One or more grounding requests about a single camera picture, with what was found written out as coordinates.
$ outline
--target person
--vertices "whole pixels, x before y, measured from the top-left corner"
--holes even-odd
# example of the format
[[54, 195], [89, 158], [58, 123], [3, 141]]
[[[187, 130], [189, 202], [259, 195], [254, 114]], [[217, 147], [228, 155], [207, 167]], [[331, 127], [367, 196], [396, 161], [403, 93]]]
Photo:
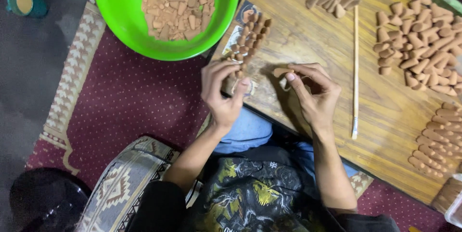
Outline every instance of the person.
[[[334, 140], [341, 87], [326, 71], [317, 63], [288, 65], [295, 73], [285, 78], [313, 131], [312, 145], [288, 149], [270, 139], [271, 123], [242, 109], [249, 78], [239, 81], [232, 98], [222, 97], [222, 81], [239, 68], [224, 61], [202, 69], [201, 97], [212, 122], [162, 181], [147, 185], [128, 231], [399, 231], [390, 217], [357, 214]], [[186, 209], [185, 195], [202, 169], [204, 187]]]

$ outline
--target polka dot rug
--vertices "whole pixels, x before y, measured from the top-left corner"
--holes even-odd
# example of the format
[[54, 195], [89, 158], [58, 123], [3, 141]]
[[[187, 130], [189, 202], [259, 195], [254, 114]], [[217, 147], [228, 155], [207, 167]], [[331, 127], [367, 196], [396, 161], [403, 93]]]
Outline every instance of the polka dot rug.
[[[185, 148], [209, 112], [200, 98], [200, 69], [205, 65], [201, 56], [176, 62], [144, 57], [106, 28], [73, 110], [69, 107], [65, 134], [52, 134], [69, 114], [59, 110], [57, 124], [47, 120], [50, 131], [36, 142], [27, 168], [68, 170], [93, 188], [107, 164], [141, 135]], [[69, 73], [66, 67], [63, 75]], [[78, 86], [78, 81], [76, 77], [66, 85]], [[60, 99], [63, 105], [72, 101], [69, 96]], [[55, 99], [50, 114], [59, 101]]]
[[449, 232], [453, 228], [440, 212], [377, 179], [358, 199], [358, 211], [371, 216], [388, 215], [402, 232], [411, 226], [422, 232]]

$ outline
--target wooden table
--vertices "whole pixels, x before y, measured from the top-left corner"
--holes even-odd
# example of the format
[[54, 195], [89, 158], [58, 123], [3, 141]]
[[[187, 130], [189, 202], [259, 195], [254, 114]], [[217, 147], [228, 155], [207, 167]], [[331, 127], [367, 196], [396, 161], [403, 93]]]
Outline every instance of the wooden table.
[[[271, 34], [249, 64], [248, 75], [258, 83], [245, 103], [296, 132], [309, 136], [293, 92], [283, 92], [272, 70], [281, 64], [320, 63], [342, 86], [334, 116], [340, 155], [366, 172], [389, 182], [429, 204], [445, 182], [419, 173], [407, 162], [418, 145], [414, 141], [443, 101], [452, 98], [427, 90], [413, 91], [404, 84], [397, 65], [389, 76], [378, 75], [376, 12], [410, 0], [362, 0], [359, 6], [359, 135], [351, 139], [353, 125], [353, 11], [336, 19], [320, 7], [308, 10], [305, 0], [249, 0], [273, 19]], [[222, 51], [234, 27], [233, 20], [212, 60]]]

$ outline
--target green bowl rim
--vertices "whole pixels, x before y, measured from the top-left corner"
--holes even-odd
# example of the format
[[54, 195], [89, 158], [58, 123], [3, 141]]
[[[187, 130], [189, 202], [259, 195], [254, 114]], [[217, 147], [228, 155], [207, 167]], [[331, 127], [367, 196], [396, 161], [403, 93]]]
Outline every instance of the green bowl rim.
[[[96, 6], [98, 7], [99, 11], [101, 12], [101, 16], [103, 17], [103, 19], [105, 20], [107, 26], [109, 26], [109, 28], [111, 29], [111, 31], [117, 36], [117, 38], [123, 43], [125, 44], [126, 46], [128, 46], [130, 49], [134, 50], [135, 52], [137, 53], [140, 53], [141, 55], [143, 56], [146, 56], [148, 58], [153, 58], [151, 57], [150, 54], [147, 54], [147, 53], [144, 53], [144, 52], [139, 52], [139, 51], [136, 51], [135, 49], [133, 49], [131, 46], [133, 44], [132, 41], [127, 41], [127, 43], [125, 41], [123, 41], [122, 39], [120, 39], [119, 37], [119, 34], [121, 32], [123, 32], [123, 30], [121, 29], [120, 26], [118, 26], [118, 24], [116, 23], [116, 19], [111, 17], [111, 16], [105, 16], [106, 14], [109, 14], [109, 7], [106, 6], [106, 3], [105, 2], [102, 2], [102, 3], [98, 3], [98, 0], [95, 0], [96, 1]], [[229, 0], [229, 5], [227, 7], [227, 10], [225, 12], [225, 16], [223, 17], [223, 20], [222, 22], [228, 22], [228, 23], [221, 23], [219, 25], [219, 27], [215, 30], [214, 33], [212, 33], [211, 37], [210, 37], [210, 41], [207, 42], [207, 43], [213, 43], [212, 45], [208, 46], [204, 46], [204, 48], [199, 48], [199, 51], [198, 52], [193, 52], [192, 54], [187, 54], [186, 55], [186, 58], [165, 58], [165, 57], [161, 57], [161, 58], [153, 58], [153, 59], [157, 59], [157, 60], [165, 60], [165, 61], [178, 61], [178, 60], [184, 60], [184, 59], [188, 59], [188, 58], [192, 58], [192, 57], [195, 57], [203, 52], [205, 52], [206, 50], [210, 49], [213, 45], [215, 45], [219, 40], [220, 38], [225, 34], [226, 30], [228, 30], [228, 27], [231, 25], [231, 22], [233, 20], [233, 17], [234, 17], [234, 14], [236, 13], [236, 8], [237, 8], [237, 1], [238, 0]]]

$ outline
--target hand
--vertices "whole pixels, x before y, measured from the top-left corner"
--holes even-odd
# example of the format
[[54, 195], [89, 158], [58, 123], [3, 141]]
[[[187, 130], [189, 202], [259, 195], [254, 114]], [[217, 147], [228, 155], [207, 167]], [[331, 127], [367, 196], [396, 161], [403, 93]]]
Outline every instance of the hand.
[[250, 78], [245, 77], [239, 81], [234, 89], [233, 98], [223, 98], [220, 90], [223, 80], [238, 71], [239, 64], [234, 61], [215, 61], [202, 70], [202, 93], [200, 97], [210, 108], [213, 116], [213, 125], [226, 135], [234, 121], [236, 121], [243, 105], [243, 96], [250, 85]]
[[340, 85], [332, 81], [319, 63], [290, 64], [288, 68], [302, 75], [287, 73], [286, 79], [298, 96], [304, 119], [315, 133], [324, 129], [332, 130]]

